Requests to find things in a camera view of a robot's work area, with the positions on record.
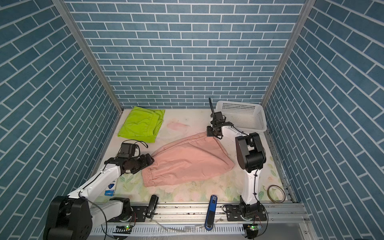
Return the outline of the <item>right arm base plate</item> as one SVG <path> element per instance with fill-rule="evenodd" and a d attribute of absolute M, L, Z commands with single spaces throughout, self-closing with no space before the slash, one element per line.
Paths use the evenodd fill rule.
<path fill-rule="evenodd" d="M 227 221 L 229 222 L 266 221 L 268 219 L 263 207 L 260 207 L 258 211 L 246 213 L 239 205 L 225 204 L 222 206 L 222 210 L 226 214 Z"/>

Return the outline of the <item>pink shorts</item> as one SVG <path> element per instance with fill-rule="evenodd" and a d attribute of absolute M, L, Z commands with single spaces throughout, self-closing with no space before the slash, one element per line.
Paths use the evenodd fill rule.
<path fill-rule="evenodd" d="M 154 163 L 142 170 L 147 188 L 208 180 L 229 172 L 235 165 L 220 141 L 206 133 L 164 145 L 152 157 Z"/>

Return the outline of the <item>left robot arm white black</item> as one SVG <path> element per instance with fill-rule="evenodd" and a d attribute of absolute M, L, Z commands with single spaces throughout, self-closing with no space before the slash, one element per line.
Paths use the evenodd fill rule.
<path fill-rule="evenodd" d="M 95 203 L 96 198 L 126 172 L 136 174 L 154 163 L 149 155 L 130 157 L 122 154 L 105 161 L 105 166 L 86 183 L 66 196 L 55 197 L 49 206 L 43 238 L 45 240 L 86 240 L 91 231 L 105 227 L 108 221 L 122 222 L 130 233 L 138 220 L 128 198 L 111 198 L 103 205 Z"/>

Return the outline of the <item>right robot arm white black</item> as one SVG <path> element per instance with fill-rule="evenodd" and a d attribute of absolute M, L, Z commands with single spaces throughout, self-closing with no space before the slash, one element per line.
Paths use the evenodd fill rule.
<path fill-rule="evenodd" d="M 240 214 L 244 219 L 267 219 L 267 212 L 258 196 L 259 174 L 267 160 L 267 154 L 258 133 L 245 133 L 235 126 L 207 127 L 207 136 L 228 138 L 235 143 L 237 161 L 245 171 L 244 187 L 240 197 Z"/>

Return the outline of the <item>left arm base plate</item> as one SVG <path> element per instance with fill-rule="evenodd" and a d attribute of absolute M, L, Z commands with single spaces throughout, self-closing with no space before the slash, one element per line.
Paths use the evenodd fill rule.
<path fill-rule="evenodd" d="M 147 216 L 148 206 L 133 206 L 130 209 L 123 208 L 122 213 L 110 220 L 109 223 L 134 223 L 144 222 Z"/>

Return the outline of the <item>lime green shorts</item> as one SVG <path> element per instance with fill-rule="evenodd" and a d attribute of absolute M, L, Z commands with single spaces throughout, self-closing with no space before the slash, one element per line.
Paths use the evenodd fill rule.
<path fill-rule="evenodd" d="M 154 143 L 164 122 L 165 110 L 134 107 L 121 127 L 118 137 Z"/>

